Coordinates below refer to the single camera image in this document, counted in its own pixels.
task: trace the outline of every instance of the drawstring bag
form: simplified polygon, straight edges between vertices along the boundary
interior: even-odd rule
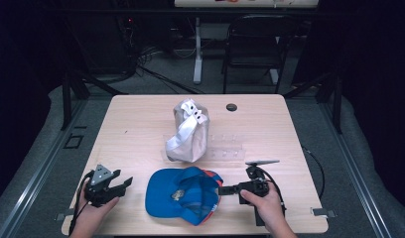
[[[209,118],[205,107],[186,99],[174,108],[177,134],[166,142],[170,161],[193,163],[206,151]]]

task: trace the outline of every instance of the chair backrest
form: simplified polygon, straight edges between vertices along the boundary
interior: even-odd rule
[[[228,36],[287,37],[294,36],[299,22],[285,15],[251,14],[235,19],[229,26]]]

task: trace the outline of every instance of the person's right hand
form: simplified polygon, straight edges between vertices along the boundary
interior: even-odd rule
[[[265,223],[265,228],[273,237],[296,237],[283,215],[276,187],[272,182],[268,182],[268,187],[269,192],[264,197],[245,189],[240,192],[240,195],[257,207],[259,216],[261,216]]]

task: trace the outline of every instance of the gray carpet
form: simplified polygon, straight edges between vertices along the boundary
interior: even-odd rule
[[[284,74],[284,81],[280,93],[291,90],[290,81],[292,72],[297,63],[298,48],[290,53],[290,58]],[[202,84],[193,84],[194,56],[179,58],[166,54],[154,54],[145,67],[154,70],[174,81],[197,88],[204,93],[221,93],[222,75],[220,74],[221,60],[215,51],[209,48],[204,51]],[[246,74],[246,78],[254,78],[254,72]],[[271,87],[260,86],[267,84],[267,78],[259,75],[257,83],[248,86],[230,86],[230,93],[247,91],[247,93],[271,92]],[[124,81],[111,83],[116,89],[131,94],[170,94],[185,93],[167,87],[165,83],[143,74],[140,69],[137,73]],[[61,132],[63,121],[62,91],[57,88],[50,94],[53,107],[37,141],[32,147],[25,162],[20,167],[14,179],[5,190],[0,199],[0,232],[8,226],[8,218],[14,214],[14,207],[22,196],[29,181],[36,175],[45,160],[53,156],[55,161],[49,165],[49,173],[39,185],[39,193],[32,198],[31,205],[25,208],[17,224],[9,233],[13,237],[64,237],[61,233],[61,221],[55,221],[57,213],[68,208],[75,186],[80,180],[81,172],[91,151],[93,142],[98,133],[102,119],[109,105],[110,96],[94,85],[88,86],[92,96],[87,101],[74,101],[74,120],[67,131]],[[336,218],[329,219],[330,229],[325,234],[308,235],[299,234],[300,237],[379,237],[371,224],[364,201],[359,198],[355,185],[349,177],[344,154],[336,139],[333,128],[328,125],[329,117],[324,111],[328,105],[316,103],[312,88],[299,97],[288,99],[288,107],[295,124],[300,142],[308,148],[321,163],[326,175],[325,191],[322,197],[323,207],[334,210]],[[405,237],[405,208],[401,206],[388,193],[382,185],[379,176],[373,168],[373,159],[355,118],[350,104],[344,100],[342,105],[341,128],[356,164],[361,171],[369,191],[376,201],[382,219],[384,220],[392,237]],[[79,145],[69,136],[82,138]],[[315,160],[305,154],[308,165],[313,175],[315,185],[320,192],[323,180],[320,168]]]

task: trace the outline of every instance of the cap logo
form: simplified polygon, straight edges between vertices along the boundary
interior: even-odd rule
[[[179,199],[181,199],[181,197],[184,196],[184,194],[185,194],[184,190],[177,190],[171,195],[171,198],[173,200],[179,200]]]

